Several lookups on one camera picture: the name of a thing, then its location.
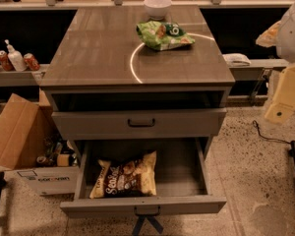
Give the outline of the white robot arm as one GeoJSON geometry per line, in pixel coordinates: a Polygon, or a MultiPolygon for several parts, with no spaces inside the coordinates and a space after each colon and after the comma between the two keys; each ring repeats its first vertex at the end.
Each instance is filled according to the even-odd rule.
{"type": "Polygon", "coordinates": [[[289,65],[279,74],[278,84],[265,118],[282,124],[295,111],[295,2],[280,21],[264,31],[256,40],[263,47],[276,47],[277,56],[289,65]]]}

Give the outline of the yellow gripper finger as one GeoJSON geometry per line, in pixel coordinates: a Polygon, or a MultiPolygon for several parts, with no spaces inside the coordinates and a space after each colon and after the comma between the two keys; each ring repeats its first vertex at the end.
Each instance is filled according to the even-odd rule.
{"type": "Polygon", "coordinates": [[[280,74],[278,84],[265,112],[265,119],[282,124],[295,112],[295,64],[287,66],[280,74]]]}

